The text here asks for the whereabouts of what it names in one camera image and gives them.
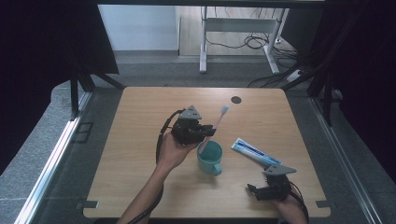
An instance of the human hand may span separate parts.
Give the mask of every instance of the human hand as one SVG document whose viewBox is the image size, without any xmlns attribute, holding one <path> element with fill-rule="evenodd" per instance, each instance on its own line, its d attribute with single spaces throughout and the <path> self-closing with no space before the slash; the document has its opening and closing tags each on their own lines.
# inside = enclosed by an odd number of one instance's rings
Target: human hand
<svg viewBox="0 0 396 224">
<path fill-rule="evenodd" d="M 194 148 L 198 147 L 198 143 L 181 145 L 171 133 L 163 136 L 163 143 L 160 148 L 160 157 L 158 159 L 159 167 L 170 172 L 179 166 Z"/>
<path fill-rule="evenodd" d="M 291 191 L 300 197 L 294 186 L 291 187 Z M 284 201 L 271 200 L 271 203 L 276 207 L 280 215 L 289 222 L 289 224 L 306 224 L 305 215 L 301 205 L 291 195 L 288 195 Z"/>
</svg>

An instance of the white desk leg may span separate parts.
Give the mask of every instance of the white desk leg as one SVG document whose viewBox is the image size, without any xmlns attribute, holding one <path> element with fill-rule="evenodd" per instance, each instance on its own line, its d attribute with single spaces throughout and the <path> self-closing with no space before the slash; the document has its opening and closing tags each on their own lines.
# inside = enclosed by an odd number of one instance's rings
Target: white desk leg
<svg viewBox="0 0 396 224">
<path fill-rule="evenodd" d="M 283 14 L 285 14 L 285 8 L 281 9 L 279 17 L 276 18 L 274 31 L 272 32 L 269 40 L 270 43 L 268 44 L 268 46 L 264 46 L 264 52 L 265 55 L 267 56 L 267 60 L 268 63 L 270 64 L 273 74 L 279 74 L 279 69 L 277 68 L 276 61 L 274 60 L 274 56 L 272 55 L 272 49 L 276 42 L 277 33 L 279 32 L 280 25 L 282 24 Z"/>
<path fill-rule="evenodd" d="M 202 13 L 202 44 L 201 44 L 201 52 L 200 52 L 200 60 L 199 60 L 199 72 L 206 72 L 206 10 L 207 7 L 204 7 L 204 12 Z"/>
</svg>

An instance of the wrist-mounted device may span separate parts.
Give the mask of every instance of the wrist-mounted device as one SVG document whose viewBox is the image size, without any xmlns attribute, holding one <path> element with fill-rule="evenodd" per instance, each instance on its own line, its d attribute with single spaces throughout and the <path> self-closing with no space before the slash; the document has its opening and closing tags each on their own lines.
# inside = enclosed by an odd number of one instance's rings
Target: wrist-mounted device
<svg viewBox="0 0 396 224">
<path fill-rule="evenodd" d="M 172 135 L 182 145 L 199 143 L 208 136 L 213 136 L 216 129 L 213 125 L 201 125 L 201 115 L 193 105 L 183 110 L 172 128 Z"/>
<path fill-rule="evenodd" d="M 293 168 L 289 168 L 280 164 L 272 164 L 265 169 L 265 176 L 267 178 L 268 187 L 257 189 L 255 186 L 247 184 L 250 192 L 254 193 L 258 201 L 267 200 L 280 200 L 285 201 L 290 195 L 300 204 L 305 218 L 306 223 L 309 223 L 308 209 L 305 206 L 303 195 L 300 190 L 292 182 L 289 181 L 287 174 L 297 172 Z M 291 191 L 291 185 L 293 185 L 299 191 L 300 197 Z"/>
</svg>

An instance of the toothbrush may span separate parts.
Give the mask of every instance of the toothbrush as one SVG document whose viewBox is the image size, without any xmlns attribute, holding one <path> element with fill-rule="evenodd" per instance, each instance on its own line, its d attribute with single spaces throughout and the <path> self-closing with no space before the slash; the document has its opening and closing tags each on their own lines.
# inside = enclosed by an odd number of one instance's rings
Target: toothbrush
<svg viewBox="0 0 396 224">
<path fill-rule="evenodd" d="M 228 108 L 230 108 L 229 105 L 224 105 L 224 106 L 223 106 L 223 108 L 221 109 L 221 115 L 220 115 L 218 121 L 213 125 L 213 129 L 217 129 L 217 128 L 218 128 L 219 123 L 220 123 L 222 117 L 225 115 L 225 113 L 227 113 Z M 206 147 L 207 142 L 209 142 L 210 137 L 211 137 L 211 136 L 207 136 L 207 137 L 205 138 L 204 142 L 201 144 L 201 148 L 200 148 L 199 151 L 198 151 L 199 154 L 201 154 L 201 153 L 204 151 L 204 148 Z"/>
</svg>

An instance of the wooden panel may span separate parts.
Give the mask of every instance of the wooden panel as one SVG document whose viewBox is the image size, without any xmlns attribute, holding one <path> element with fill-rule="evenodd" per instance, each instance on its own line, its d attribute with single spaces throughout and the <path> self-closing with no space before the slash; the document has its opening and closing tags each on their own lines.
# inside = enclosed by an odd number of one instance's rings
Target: wooden panel
<svg viewBox="0 0 396 224">
<path fill-rule="evenodd" d="M 231 102 L 239 96 L 242 103 Z M 202 173 L 196 152 L 166 179 L 163 199 L 152 217 L 278 217 L 268 202 L 258 202 L 247 184 L 266 186 L 262 167 L 233 151 L 237 137 L 297 169 L 288 175 L 301 190 L 311 217 L 326 217 L 330 208 L 282 90 L 233 88 L 126 88 L 120 100 L 88 201 L 86 217 L 120 217 L 155 167 L 158 133 L 178 109 L 194 105 L 202 124 L 213 124 L 223 105 L 230 109 L 212 140 L 223 147 L 217 177 Z"/>
</svg>

